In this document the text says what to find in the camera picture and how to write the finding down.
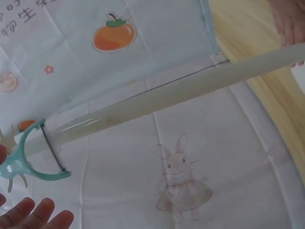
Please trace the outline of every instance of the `hand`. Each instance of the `hand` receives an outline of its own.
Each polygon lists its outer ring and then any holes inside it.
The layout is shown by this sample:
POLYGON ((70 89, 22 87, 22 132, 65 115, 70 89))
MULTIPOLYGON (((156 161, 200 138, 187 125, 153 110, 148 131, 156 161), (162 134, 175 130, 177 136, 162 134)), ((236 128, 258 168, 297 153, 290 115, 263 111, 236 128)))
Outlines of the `hand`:
MULTIPOLYGON (((0 145, 0 164, 5 161, 6 156, 6 147, 0 145)), ((5 197, 0 194, 0 206, 5 201, 5 197)), ((74 220, 71 212, 62 211, 47 223, 55 209, 54 202, 48 198, 43 199, 30 214, 34 207, 35 203, 32 199, 23 199, 6 214, 0 216, 0 229, 68 229, 74 220)))
POLYGON ((268 0, 281 46, 305 42, 305 1, 268 0))

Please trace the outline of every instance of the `plastic tube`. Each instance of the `plastic tube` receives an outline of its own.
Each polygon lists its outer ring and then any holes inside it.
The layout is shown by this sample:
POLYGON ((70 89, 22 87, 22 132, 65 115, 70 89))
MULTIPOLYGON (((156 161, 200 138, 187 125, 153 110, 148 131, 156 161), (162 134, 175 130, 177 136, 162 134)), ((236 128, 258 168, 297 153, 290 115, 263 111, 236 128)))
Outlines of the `plastic tube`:
MULTIPOLYGON (((304 59, 305 44, 297 44, 199 72, 75 119, 55 129, 51 135, 60 146, 304 59)), ((43 137, 38 136, 26 142, 25 154, 29 156, 46 148, 43 137)))

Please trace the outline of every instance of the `teal plastic handle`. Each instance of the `teal plastic handle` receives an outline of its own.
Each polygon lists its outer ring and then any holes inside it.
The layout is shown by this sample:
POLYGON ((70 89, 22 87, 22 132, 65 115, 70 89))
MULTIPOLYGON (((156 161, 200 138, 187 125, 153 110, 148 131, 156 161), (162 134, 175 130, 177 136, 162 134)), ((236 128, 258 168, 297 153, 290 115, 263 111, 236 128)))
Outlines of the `teal plastic handle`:
POLYGON ((71 172, 69 171, 60 172, 58 174, 46 174, 46 173, 38 172, 35 169, 33 169, 33 167, 30 165, 30 163, 27 161, 25 157, 24 144, 27 136, 33 129, 41 128, 41 125, 43 125, 45 121, 46 121, 45 119, 41 119, 38 122, 35 122, 32 125, 30 125, 29 128, 23 132, 17 150, 13 154, 8 155, 4 163, 0 165, 1 177, 4 177, 6 179, 12 179, 13 177, 19 174, 28 174, 30 176, 39 178, 41 180, 54 181, 54 180, 61 180, 71 176, 71 172))

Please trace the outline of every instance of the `rabbit drawing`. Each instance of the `rabbit drawing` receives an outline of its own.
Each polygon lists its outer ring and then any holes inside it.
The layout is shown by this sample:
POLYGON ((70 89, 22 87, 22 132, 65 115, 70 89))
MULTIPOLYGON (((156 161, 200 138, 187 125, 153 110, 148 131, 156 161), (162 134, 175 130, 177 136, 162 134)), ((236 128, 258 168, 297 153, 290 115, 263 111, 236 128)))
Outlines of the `rabbit drawing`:
POLYGON ((186 133, 179 137, 173 154, 165 146, 158 145, 165 166, 166 186, 160 194, 156 209, 172 212, 175 224, 181 223, 184 211, 191 211, 193 220, 199 220, 198 208, 213 195, 204 182, 194 179, 192 162, 184 153, 186 145, 186 133))

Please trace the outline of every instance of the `wooden table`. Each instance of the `wooden table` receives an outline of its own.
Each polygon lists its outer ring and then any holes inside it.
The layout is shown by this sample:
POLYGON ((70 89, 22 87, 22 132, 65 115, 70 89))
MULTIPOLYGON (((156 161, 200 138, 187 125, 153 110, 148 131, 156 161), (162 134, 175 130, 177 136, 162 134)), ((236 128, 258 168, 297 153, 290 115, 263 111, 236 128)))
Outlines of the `wooden table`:
MULTIPOLYGON (((215 33, 232 62, 278 49, 266 0, 210 0, 215 33)), ((305 184, 305 95, 289 67, 248 81, 273 119, 305 184)))

